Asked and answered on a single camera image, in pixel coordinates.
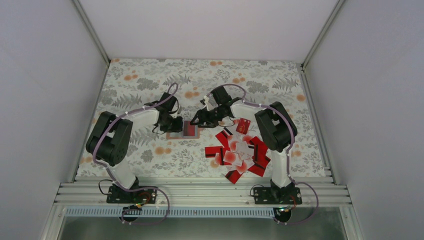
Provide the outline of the tan leather card holder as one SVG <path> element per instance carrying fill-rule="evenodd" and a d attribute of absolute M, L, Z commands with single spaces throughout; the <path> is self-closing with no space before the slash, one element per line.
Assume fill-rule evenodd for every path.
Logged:
<path fill-rule="evenodd" d="M 200 131 L 197 125 L 192 125 L 189 120 L 184 120 L 181 132 L 168 132 L 166 139 L 168 140 L 190 140 L 198 139 Z"/>

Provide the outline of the red black striped card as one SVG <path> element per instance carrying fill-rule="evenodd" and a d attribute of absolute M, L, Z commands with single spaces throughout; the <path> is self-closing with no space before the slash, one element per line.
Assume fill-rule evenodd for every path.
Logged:
<path fill-rule="evenodd" d="M 199 138 L 199 129 L 197 125 L 191 125 L 189 120 L 184 121 L 182 136 L 188 139 Z"/>

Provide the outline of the red card with gold print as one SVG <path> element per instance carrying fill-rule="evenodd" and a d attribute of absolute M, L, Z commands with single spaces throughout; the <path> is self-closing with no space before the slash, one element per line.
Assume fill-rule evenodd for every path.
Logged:
<path fill-rule="evenodd" d="M 236 126 L 236 132 L 246 135 L 249 131 L 251 121 L 245 118 L 240 118 Z"/>

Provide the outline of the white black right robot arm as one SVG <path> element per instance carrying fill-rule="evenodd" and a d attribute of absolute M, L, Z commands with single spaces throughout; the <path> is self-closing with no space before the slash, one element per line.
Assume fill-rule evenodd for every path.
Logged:
<path fill-rule="evenodd" d="M 289 167 L 290 150 L 298 130 L 283 104 L 279 101 L 270 105 L 259 104 L 237 97 L 213 109 L 204 106 L 195 113 L 190 124 L 200 128 L 215 128 L 226 117 L 243 118 L 257 124 L 261 139 L 271 153 L 271 198 L 278 204 L 284 203 L 295 189 Z"/>

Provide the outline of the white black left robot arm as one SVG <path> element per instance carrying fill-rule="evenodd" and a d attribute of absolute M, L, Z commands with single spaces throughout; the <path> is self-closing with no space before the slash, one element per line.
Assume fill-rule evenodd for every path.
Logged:
<path fill-rule="evenodd" d="M 132 136 L 133 120 L 140 120 L 143 127 L 158 127 L 162 133 L 180 133 L 184 125 L 181 116 L 174 116 L 166 110 L 160 111 L 156 108 L 141 108 L 122 115 L 109 111 L 100 114 L 85 148 L 92 155 L 93 162 L 106 169 L 112 183 L 120 188 L 119 196 L 128 203 L 139 197 L 139 191 L 147 189 L 139 188 L 138 178 L 125 160 Z"/>

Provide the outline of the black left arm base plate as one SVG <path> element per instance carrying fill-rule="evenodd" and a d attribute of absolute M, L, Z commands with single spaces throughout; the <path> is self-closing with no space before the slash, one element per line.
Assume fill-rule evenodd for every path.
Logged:
<path fill-rule="evenodd" d="M 108 189 L 106 202 L 108 204 L 154 204 L 156 197 L 156 189 L 128 192 L 113 184 Z"/>

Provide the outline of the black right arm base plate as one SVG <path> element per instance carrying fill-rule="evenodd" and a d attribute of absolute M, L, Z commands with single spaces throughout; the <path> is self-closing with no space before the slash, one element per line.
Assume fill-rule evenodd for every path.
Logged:
<path fill-rule="evenodd" d="M 273 188 L 257 186 L 253 188 L 253 199 L 257 205 L 301 205 L 301 191 L 298 187 Z"/>

